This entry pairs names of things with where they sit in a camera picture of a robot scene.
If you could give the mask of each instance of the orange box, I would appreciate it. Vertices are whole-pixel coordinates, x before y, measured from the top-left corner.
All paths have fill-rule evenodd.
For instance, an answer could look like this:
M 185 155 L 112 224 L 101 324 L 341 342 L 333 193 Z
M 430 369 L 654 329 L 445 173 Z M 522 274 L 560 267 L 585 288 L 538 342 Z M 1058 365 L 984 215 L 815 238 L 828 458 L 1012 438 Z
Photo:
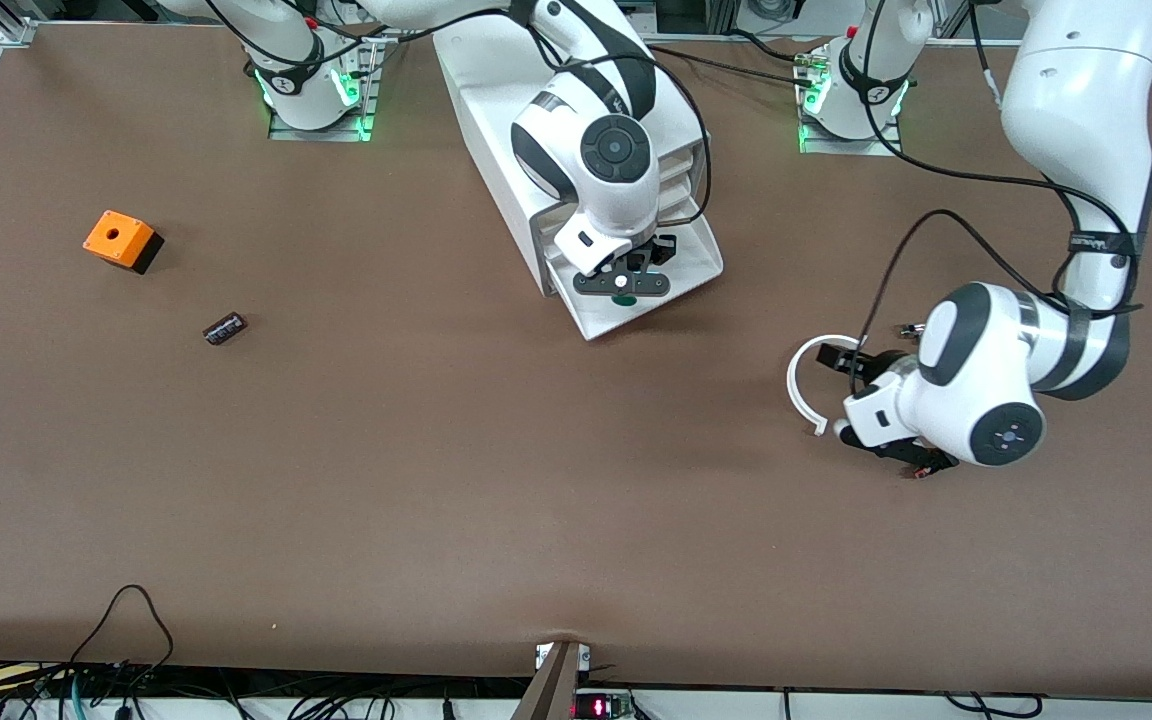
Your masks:
M 96 223 L 91 234 L 88 234 L 88 240 L 83 241 L 83 250 L 138 275 L 150 270 L 150 263 L 159 253 L 160 247 L 162 237 L 154 228 L 113 210 L 105 210 L 100 222 Z

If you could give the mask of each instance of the wire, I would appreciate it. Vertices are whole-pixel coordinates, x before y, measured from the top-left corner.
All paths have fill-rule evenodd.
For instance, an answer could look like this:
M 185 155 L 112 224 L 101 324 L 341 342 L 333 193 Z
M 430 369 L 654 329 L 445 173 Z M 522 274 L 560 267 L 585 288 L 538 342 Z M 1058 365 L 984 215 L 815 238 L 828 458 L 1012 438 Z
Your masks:
M 763 38 L 756 36 L 753 32 L 746 31 L 745 29 L 734 26 L 732 29 L 728 29 L 726 35 L 735 35 L 737 37 L 744 37 L 745 40 L 752 41 L 755 47 L 761 50 L 764 54 L 772 55 L 772 58 L 775 58 L 776 60 L 785 60 L 787 63 L 797 63 L 797 61 L 799 61 L 799 56 L 781 53 L 781 51 L 773 50 L 771 45 L 765 44 L 765 41 L 763 41 Z
M 74 673 L 73 680 L 69 682 L 69 703 L 74 706 L 74 717 L 78 720 L 88 720 L 86 712 L 83 712 L 83 700 L 78 694 L 78 674 Z
M 508 17 L 509 13 L 507 13 L 505 10 L 490 9 L 490 10 L 479 10 L 477 13 L 470 13 L 470 14 L 467 14 L 467 15 L 461 15 L 461 17 L 457 17 L 455 20 L 448 20 L 448 22 L 445 22 L 445 23 L 440 24 L 440 26 L 432 26 L 430 29 L 422 29 L 422 31 L 419 31 L 419 32 L 412 32 L 410 35 L 404 35 L 402 37 L 399 37 L 397 41 L 415 41 L 415 40 L 419 40 L 422 37 L 434 35 L 434 32 L 440 31 L 440 29 L 446 29 L 446 28 L 449 28 L 449 26 L 454 26 L 454 24 L 465 22 L 465 20 L 470 20 L 470 18 L 484 18 L 484 17 L 487 17 L 488 15 L 506 15 L 506 17 Z
M 229 679 L 225 676 L 223 667 L 215 667 L 215 674 L 220 676 L 220 682 L 225 684 L 225 692 L 229 695 L 229 705 L 233 705 L 238 711 L 238 717 L 242 720 L 256 720 L 250 712 L 247 712 L 247 707 L 243 707 L 243 703 L 238 702 L 238 697 L 234 694 L 234 688 L 229 684 Z
M 993 94 L 993 104 L 998 108 L 1002 108 L 1002 94 L 998 92 L 998 83 L 993 81 L 993 70 L 990 69 L 990 59 L 984 55 L 984 41 L 980 40 L 980 23 L 975 15 L 975 2 L 968 0 L 968 17 L 972 21 L 972 37 L 975 40 L 975 46 L 977 46 L 977 59 L 980 61 L 980 73 L 984 74 L 984 83 L 990 88 L 990 94 Z
M 990 60 L 984 56 L 984 41 L 980 41 L 980 22 L 975 16 L 975 3 L 972 3 L 972 0 L 968 0 L 968 18 L 972 21 L 972 37 L 975 46 L 977 46 L 977 59 L 980 60 L 980 69 L 987 73 Z
M 326 55 L 324 55 L 321 58 L 312 58 L 312 59 L 308 59 L 308 60 L 291 60 L 289 58 L 283 58 L 283 56 L 270 53 L 268 50 L 265 50 L 260 45 L 256 45 L 255 41 L 252 41 L 250 37 L 247 37 L 245 35 L 243 35 L 243 32 L 241 31 L 241 29 L 237 29 L 236 26 L 234 26 L 234 23 L 229 22 L 229 18 L 225 17 L 223 13 L 220 13 L 220 9 L 217 8 L 217 5 L 214 3 L 214 1 L 212 1 L 212 0 L 202 0 L 202 1 L 204 1 L 204 3 L 207 6 L 207 8 L 211 9 L 212 14 L 215 14 L 215 18 L 220 20 L 220 24 L 223 24 L 223 26 L 229 28 L 229 32 L 233 32 L 234 35 L 236 35 L 238 37 L 238 40 L 243 41 L 243 45 L 247 45 L 248 47 L 251 47 L 251 50 L 257 51 L 257 53 L 260 53 L 262 55 L 268 58 L 270 60 L 274 60 L 275 63 L 288 65 L 288 67 L 291 67 L 291 68 L 314 68 L 318 65 L 326 63 L 326 61 L 328 61 L 328 60 L 335 60 L 335 59 L 338 59 L 338 58 L 340 58 L 342 55 L 346 55 L 347 53 L 353 53 L 354 50 L 357 50 L 359 46 L 365 45 L 366 41 L 370 40 L 370 38 L 380 35 L 380 32 L 384 32 L 385 29 L 387 29 L 387 26 L 379 26 L 379 28 L 371 29 L 370 32 L 365 32 L 364 35 L 359 36 L 359 35 L 349 35 L 349 33 L 342 31 L 342 29 L 340 29 L 338 26 L 333 26 L 332 23 L 319 22 L 319 24 L 321 24 L 321 26 L 328 28 L 332 32 L 335 32 L 339 36 L 353 38 L 351 44 L 348 44 L 348 45 L 346 45 L 343 47 L 340 47 L 340 50 L 335 50 L 334 53 L 326 54 Z
M 918 233 L 919 228 L 922 228 L 924 223 L 932 218 L 937 218 L 938 215 L 949 218 L 950 220 L 954 220 L 955 223 L 958 223 L 960 227 L 963 227 L 964 232 L 967 232 L 969 236 L 972 236 L 972 240 L 977 242 L 977 245 L 979 245 L 984 252 L 986 252 L 990 259 L 995 262 L 995 264 L 1000 266 L 1000 268 L 1002 268 L 1005 273 L 1007 273 L 1007 275 L 1016 282 L 1016 285 L 1025 288 L 1025 291 L 1029 291 L 1030 295 L 1047 302 L 1048 305 L 1054 306 L 1056 310 L 1061 311 L 1061 313 L 1069 313 L 1068 306 L 1062 306 L 1059 301 L 1053 300 L 1053 297 L 1047 295 L 1047 293 L 1038 290 L 1038 287 L 1036 287 L 1034 283 L 1029 282 L 1028 278 L 1024 278 L 1018 270 L 1014 268 L 1010 263 L 1007 263 L 1002 255 L 998 253 L 998 250 L 993 249 L 993 245 L 990 245 L 990 242 L 977 229 L 975 229 L 975 227 L 972 227 L 972 223 L 967 222 L 967 220 L 955 213 L 954 210 L 930 210 L 927 213 L 923 214 L 923 218 L 915 220 L 914 227 L 909 228 L 905 236 L 902 237 L 896 244 L 896 251 L 892 252 L 892 258 L 887 263 L 887 270 L 882 271 L 882 281 L 879 281 L 878 291 L 874 293 L 873 304 L 869 306 L 869 314 L 865 316 L 865 324 L 861 325 L 861 333 L 856 336 L 856 350 L 852 357 L 861 355 L 861 348 L 863 348 L 865 346 L 865 341 L 869 340 L 869 328 L 874 324 L 874 318 L 878 316 L 878 308 L 882 304 L 882 296 L 887 293 L 887 283 L 892 279 L 892 272 L 896 268 L 896 264 L 900 263 L 901 255 L 904 253 L 905 247 L 909 245 L 909 241 L 914 240 L 915 234 Z M 855 395 L 855 393 L 859 391 L 858 386 L 856 386 L 855 361 L 852 361 L 851 366 L 847 370 L 847 381 L 851 388 L 851 394 Z
M 874 8 L 874 17 L 872 20 L 872 23 L 870 23 L 870 26 L 878 26 L 878 18 L 881 17 L 881 15 L 882 15 L 882 8 L 886 5 L 887 5 L 887 0 L 878 0 L 878 6 Z M 864 74 L 865 77 L 869 77 L 869 60 L 870 60 L 870 56 L 873 55 L 872 51 L 873 51 L 873 46 L 874 46 L 874 35 L 876 35 L 874 32 L 870 32 L 869 33 L 869 38 L 865 40 L 865 61 L 864 61 L 863 68 L 861 68 L 861 74 Z M 1051 181 L 1036 181 L 1036 179 L 1020 179 L 1020 177 L 1010 177 L 1010 176 L 992 176 L 992 174 L 986 174 L 986 173 L 970 173 L 970 172 L 964 172 L 964 170 L 953 170 L 953 169 L 948 169 L 948 168 L 937 167 L 937 165 L 933 165 L 931 162 L 925 162 L 923 160 L 919 160 L 918 158 L 914 158 L 912 156 L 907 156 L 905 152 L 902 152 L 899 147 L 893 146 L 892 143 L 890 143 L 890 141 L 887 141 L 886 136 L 882 136 L 882 131 L 878 127 L 878 120 L 874 118 L 874 108 L 873 108 L 874 103 L 871 103 L 869 100 L 869 98 L 864 94 L 864 92 L 861 92 L 859 90 L 856 90 L 856 94 L 861 98 L 861 105 L 864 105 L 865 118 L 869 120 L 869 127 L 870 127 L 870 129 L 872 129 L 872 131 L 874 134 L 874 137 L 877 137 L 878 142 L 881 142 L 882 146 L 886 147 L 887 151 L 890 152 L 893 156 L 895 156 L 896 158 L 900 158 L 901 160 L 904 160 L 905 162 L 909 162 L 909 164 L 914 165 L 914 167 L 920 168 L 920 169 L 924 169 L 924 170 L 929 170 L 929 172 L 932 172 L 932 173 L 935 173 L 935 174 L 940 174 L 940 176 L 946 176 L 946 177 L 953 177 L 953 179 L 973 179 L 973 181 L 983 181 L 983 182 L 995 182 L 995 183 L 1002 183 L 1002 184 L 1020 184 L 1020 185 L 1026 185 L 1026 187 L 1040 187 L 1040 188 L 1044 188 L 1044 190 L 1055 190 L 1058 194 L 1061 194 L 1061 195 L 1064 195 L 1064 196 L 1070 196 L 1071 195 L 1074 197 L 1078 197 L 1078 199 L 1081 199 L 1081 200 L 1087 202 L 1087 204 L 1091 204 L 1093 206 L 1093 209 L 1102 211 L 1102 213 L 1105 213 L 1105 215 L 1115 225 L 1115 227 L 1119 229 L 1120 233 L 1131 234 L 1128 230 L 1128 227 L 1126 227 L 1126 223 L 1123 222 L 1123 218 L 1120 218 L 1119 214 L 1116 213 L 1116 211 L 1114 209 L 1111 209 L 1111 206 L 1108 206 L 1105 200 L 1098 199 L 1098 197 L 1096 197 L 1096 196 L 1093 196 L 1091 194 L 1083 192 L 1082 190 L 1078 190 L 1078 188 L 1069 187 L 1069 185 L 1064 185 L 1064 184 L 1060 184 L 1060 183 L 1055 183 L 1055 182 L 1051 182 Z M 1116 304 L 1114 306 L 1114 309 L 1111 309 L 1111 310 L 1093 310 L 1092 311 L 1092 319 L 1093 320 L 1100 320 L 1100 319 L 1105 319 L 1105 318 L 1111 318 L 1112 316 L 1115 316 L 1115 314 L 1134 313 L 1134 311 L 1137 311 L 1137 310 L 1140 309 L 1140 305 L 1134 305 L 1132 304 L 1132 295 L 1135 293 L 1135 286 L 1137 286 L 1137 274 L 1138 274 L 1138 272 L 1139 272 L 1139 268 L 1138 268 L 1138 262 L 1137 262 L 1137 259 L 1130 258 L 1130 256 L 1129 256 L 1129 258 L 1128 258 L 1128 276 L 1126 278 L 1126 287 L 1124 287 L 1124 291 L 1123 291 L 1123 297 L 1121 297 L 1121 300 L 1119 301 L 1119 304 Z M 1061 311 L 1061 313 L 1064 313 L 1064 314 L 1069 314 L 1070 313 L 1068 301 L 1064 301 L 1064 295 L 1061 295 L 1061 293 L 1058 291 L 1056 293 L 1056 297 L 1051 297 L 1051 296 L 1047 295 L 1047 293 L 1038 293 L 1038 297 L 1039 297 L 1039 300 L 1046 300 L 1048 305 L 1054 306 L 1056 310 Z
M 746 76 L 751 76 L 751 77 L 760 77 L 760 78 L 765 78 L 765 79 L 774 79 L 776 82 L 787 82 L 787 83 L 790 83 L 790 85 L 796 85 L 796 86 L 799 86 L 799 88 L 811 88 L 812 86 L 812 81 L 809 81 L 806 78 L 778 76 L 778 74 L 775 74 L 775 73 L 765 73 L 763 70 L 756 70 L 753 68 L 741 68 L 740 65 L 719 63 L 718 60 L 710 60 L 708 58 L 702 58 L 699 55 L 689 55 L 687 53 L 680 53 L 680 51 L 668 50 L 668 47 L 660 47 L 658 45 L 653 46 L 652 50 L 654 51 L 654 53 L 664 53 L 666 55 L 674 55 L 675 58 L 682 58 L 684 60 L 690 60 L 690 61 L 692 61 L 692 63 L 712 65 L 712 67 L 722 68 L 725 70 L 730 70 L 730 73 L 741 73 L 741 74 L 745 74 Z
M 964 702 L 955 700 L 952 694 L 945 694 L 945 699 L 950 702 L 950 704 L 954 705 L 954 707 L 957 707 L 958 710 L 964 710 L 965 712 L 979 712 L 980 715 L 984 715 L 984 720 L 993 720 L 994 715 L 1011 717 L 1011 719 L 1015 720 L 1030 720 L 1032 719 L 1032 717 L 1038 717 L 1043 714 L 1043 698 L 1039 696 L 1030 696 L 1033 697 L 1034 707 L 1029 712 L 1010 712 L 1007 710 L 998 710 L 996 707 L 990 707 L 988 705 L 986 705 L 986 702 L 984 702 L 984 699 L 980 697 L 980 694 L 972 692 L 970 694 L 970 696 L 972 696 L 972 700 L 977 702 L 973 706 L 967 705 Z
M 170 660 L 172 653 L 175 652 L 175 639 L 172 638 L 172 630 L 168 629 L 168 627 L 164 623 L 162 617 L 159 616 L 159 611 L 154 606 L 154 598 L 150 597 L 150 592 L 145 588 L 136 583 L 124 584 L 122 588 L 119 588 L 118 592 L 114 593 L 114 597 L 109 599 L 109 605 L 105 607 L 105 614 L 101 615 L 99 623 L 96 623 L 96 627 L 92 628 L 92 632 L 88 632 L 86 638 L 83 638 L 83 642 L 78 643 L 78 646 L 74 649 L 73 653 L 70 653 L 69 662 L 67 664 L 68 666 L 74 666 L 74 662 L 78 660 L 78 654 L 82 653 L 83 647 L 86 647 L 88 643 L 92 642 L 92 638 L 94 638 L 96 635 L 101 631 L 101 629 L 105 627 L 106 621 L 109 620 L 109 614 L 113 614 L 114 606 L 118 602 L 118 598 L 122 597 L 123 592 L 127 591 L 136 591 L 141 593 L 141 597 L 145 598 L 145 605 L 150 611 L 150 616 L 154 619 L 154 623 L 159 626 L 159 630 L 161 630 L 162 637 L 165 638 L 166 642 L 168 642 L 168 650 L 166 650 L 166 652 L 162 653 L 162 657 L 159 661 L 157 661 L 154 665 L 147 666 L 145 670 L 142 670 L 141 674 L 134 676 L 131 684 L 128 685 L 128 695 L 124 696 L 124 704 L 126 704 L 126 698 L 132 696 L 134 691 L 136 691 L 137 685 L 139 685 L 147 675 L 154 673 L 154 670 L 164 666 L 166 661 Z M 70 683 L 77 683 L 77 682 L 78 682 L 77 676 L 70 679 Z M 59 717 L 60 720 L 65 720 L 65 698 L 61 697 L 59 698 L 59 700 L 60 700 Z M 137 714 L 139 713 L 141 713 L 141 707 L 137 707 Z M 78 720 L 84 720 L 84 719 L 83 717 L 78 717 Z

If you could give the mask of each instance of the brown table surface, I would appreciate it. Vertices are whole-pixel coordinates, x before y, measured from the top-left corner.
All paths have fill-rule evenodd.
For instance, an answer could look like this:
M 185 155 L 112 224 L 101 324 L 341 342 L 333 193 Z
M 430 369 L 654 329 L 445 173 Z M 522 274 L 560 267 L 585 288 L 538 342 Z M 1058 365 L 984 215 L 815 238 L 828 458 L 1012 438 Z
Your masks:
M 137 582 L 184 664 L 525 674 L 573 635 L 627 682 L 1152 696 L 1152 228 L 1123 377 L 1044 400 L 1023 467 L 902 479 L 805 432 L 788 356 L 856 332 L 924 210 L 1041 281 L 1064 211 L 801 156 L 786 86 L 664 61 L 712 128 L 727 271 L 586 343 L 536 291 L 427 41 L 358 145 L 265 141 L 219 28 L 45 26 L 6 51 L 0 657 L 65 659 Z M 1033 176 L 972 51 L 916 70 L 914 154 Z M 166 237 L 150 274 L 82 251 L 106 209 Z M 932 223 L 879 323 L 970 279 L 1005 275 Z M 230 310 L 252 328 L 202 341 Z M 804 376 L 836 415 L 844 379 Z M 159 652 L 128 602 L 84 657 Z

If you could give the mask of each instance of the black object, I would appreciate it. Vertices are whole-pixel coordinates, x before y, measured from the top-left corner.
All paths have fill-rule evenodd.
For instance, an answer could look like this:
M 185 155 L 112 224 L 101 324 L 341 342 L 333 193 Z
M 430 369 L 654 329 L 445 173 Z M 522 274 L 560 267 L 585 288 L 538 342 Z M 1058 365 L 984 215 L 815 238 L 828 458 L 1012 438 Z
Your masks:
M 983 465 L 1009 465 L 1038 447 L 1046 423 L 1032 406 L 1007 402 L 988 410 L 973 425 L 972 454 Z
M 630 714 L 632 707 L 626 697 L 614 694 L 577 694 L 573 698 L 573 719 L 609 720 Z
M 581 159 L 605 182 L 631 183 L 652 167 L 652 142 L 634 118 L 602 115 L 581 137 Z
M 626 297 L 662 297 L 669 293 L 669 279 L 664 273 L 649 273 L 649 266 L 664 265 L 677 253 L 677 236 L 662 234 L 612 262 L 589 278 L 577 273 L 573 289 L 579 295 L 608 295 L 613 301 Z M 617 286 L 617 279 L 623 283 Z
M 846 376 L 851 373 L 851 364 L 855 364 L 856 377 L 863 379 L 869 385 L 877 381 L 878 376 L 886 373 L 887 367 L 890 367 L 892 363 L 900 361 L 901 357 L 905 357 L 907 355 L 909 354 L 900 350 L 865 355 L 864 353 L 847 350 L 846 347 L 827 343 L 820 346 L 819 350 L 817 350 L 817 363 Z
M 229 313 L 203 331 L 202 336 L 211 344 L 221 344 L 244 329 L 247 329 L 247 319 L 243 319 L 242 314 Z
M 145 250 L 141 250 L 141 255 L 137 256 L 136 263 L 132 263 L 132 266 L 128 270 L 131 270 L 132 273 L 138 275 L 145 274 L 146 270 L 150 270 L 150 263 L 159 256 L 159 250 L 162 250 L 162 236 L 160 236 L 159 233 L 154 233 L 145 243 Z M 122 265 L 114 266 L 115 268 L 122 268 Z
M 861 100 L 866 105 L 882 105 L 886 103 L 888 97 L 892 97 L 896 92 L 900 92 L 901 86 L 905 84 L 905 78 L 909 78 L 909 71 L 902 74 L 899 78 L 892 78 L 887 81 L 869 77 L 867 74 L 861 71 L 861 68 L 856 67 L 851 61 L 851 44 L 842 50 L 841 53 L 842 63 L 840 69 L 842 70 L 842 79 L 850 85 L 856 91 L 856 94 L 861 96 Z M 869 59 L 865 59 L 865 65 L 869 65 Z
M 950 702 L 950 705 L 963 710 L 965 712 L 979 712 L 980 715 L 986 717 L 986 720 L 992 720 L 992 717 L 1011 717 L 1015 720 L 1030 720 L 1032 717 L 1038 717 L 1043 714 L 1043 697 L 1041 696 L 1028 696 L 1032 697 L 1034 700 L 1033 710 L 1028 712 L 1010 712 L 1007 710 L 998 710 L 996 707 L 990 707 L 986 702 L 980 697 L 980 694 L 970 694 L 975 705 L 967 705 L 964 702 L 955 700 L 952 694 L 945 694 L 945 699 Z
M 952 456 L 948 452 L 939 450 L 934 447 L 924 447 L 912 439 L 899 439 L 899 441 L 887 442 L 878 447 L 867 447 L 856 437 L 856 430 L 851 425 L 842 429 L 842 432 L 838 433 L 838 439 L 841 439 L 846 445 L 861 448 L 861 450 L 873 452 L 878 457 L 890 457 L 901 462 L 908 462 L 911 465 L 910 475 L 919 480 L 927 478 L 930 475 L 940 473 L 941 470 L 956 468 L 958 464 L 958 458 Z
M 864 353 L 847 350 L 846 347 L 838 347 L 836 344 L 823 344 L 817 351 L 817 363 L 846 376 L 855 373 L 855 377 L 863 379 L 867 387 L 861 388 L 861 392 L 856 393 L 856 395 L 863 396 L 864 393 L 877 392 L 877 388 L 870 382 L 876 381 L 878 376 L 886 373 L 892 363 L 896 363 L 901 357 L 908 355 L 908 353 L 900 350 L 888 350 L 877 356 L 870 356 Z M 879 424 L 882 424 L 882 418 L 879 418 Z M 919 480 L 927 478 L 930 475 L 940 473 L 941 470 L 955 468 L 958 464 L 958 458 L 952 456 L 948 452 L 918 445 L 912 438 L 899 439 L 899 441 L 887 442 L 878 447 L 867 447 L 856 437 L 856 430 L 851 425 L 847 425 L 846 429 L 842 429 L 842 432 L 838 433 L 838 439 L 841 439 L 846 445 L 861 448 L 861 450 L 873 452 L 878 457 L 890 457 L 908 462 L 911 465 L 910 475 Z
M 541 190 L 562 202 L 577 200 L 576 185 L 573 184 L 571 179 L 567 177 L 567 173 L 563 173 L 558 161 L 539 142 L 536 142 L 536 137 L 531 137 L 531 132 L 528 132 L 526 128 L 513 123 L 509 127 L 509 143 L 513 145 L 513 156 L 522 165 L 522 169 Z
M 301 94 L 301 88 L 323 67 L 323 38 L 317 36 L 317 33 L 311 35 L 314 37 L 314 46 L 311 47 L 310 54 L 300 65 L 294 65 L 291 68 L 283 70 L 268 70 L 257 65 L 256 74 L 259 74 L 262 79 L 265 81 L 265 85 L 268 85 L 270 90 L 273 90 L 276 94 Z
M 927 378 L 927 382 L 940 387 L 954 382 L 954 378 L 968 363 L 968 357 L 972 356 L 972 350 L 984 336 L 992 306 L 991 297 L 983 285 L 968 283 L 941 301 L 950 302 L 955 306 L 954 327 L 950 328 L 950 335 L 946 339 L 945 348 L 940 357 L 937 357 L 935 365 L 927 365 L 919 359 L 919 370 L 923 377 Z

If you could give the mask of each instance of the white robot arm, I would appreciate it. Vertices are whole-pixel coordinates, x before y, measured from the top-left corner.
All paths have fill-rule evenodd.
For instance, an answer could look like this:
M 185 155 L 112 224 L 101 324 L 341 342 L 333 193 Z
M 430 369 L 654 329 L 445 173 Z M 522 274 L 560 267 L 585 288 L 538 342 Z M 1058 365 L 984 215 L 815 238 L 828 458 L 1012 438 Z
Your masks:
M 873 137 L 874 126 L 890 122 L 933 25 L 929 0 L 867 0 L 855 36 L 833 38 L 817 51 L 826 56 L 826 73 L 803 111 L 838 137 Z M 873 123 L 867 113 L 873 114 Z
M 614 0 L 364 0 L 385 24 L 439 26 L 508 10 L 564 67 L 513 123 L 515 158 L 540 190 L 576 204 L 554 245 L 584 275 L 653 238 L 660 168 L 641 126 L 658 92 L 677 92 Z M 582 65 L 581 60 L 598 60 Z
M 357 97 L 339 92 L 348 40 L 311 29 L 285 0 L 164 0 L 192 17 L 218 18 L 238 33 L 273 111 L 300 129 L 328 127 Z M 362 0 L 387 26 L 442 26 L 499 10 L 544 38 L 562 69 L 513 124 L 513 150 L 526 175 L 554 199 L 576 204 L 559 229 L 559 251 L 584 275 L 654 237 L 660 169 L 639 120 L 658 92 L 677 92 L 614 0 Z M 581 60 L 613 58 L 594 63 Z
M 918 355 L 859 356 L 838 435 L 919 475 L 1018 461 L 1046 434 L 1034 393 L 1081 400 L 1128 359 L 1130 300 L 1152 205 L 1152 0 L 1025 0 L 1002 106 L 1007 138 L 1060 184 L 1075 222 L 1062 296 L 970 283 L 934 306 Z M 838 348 L 832 348 L 838 358 Z

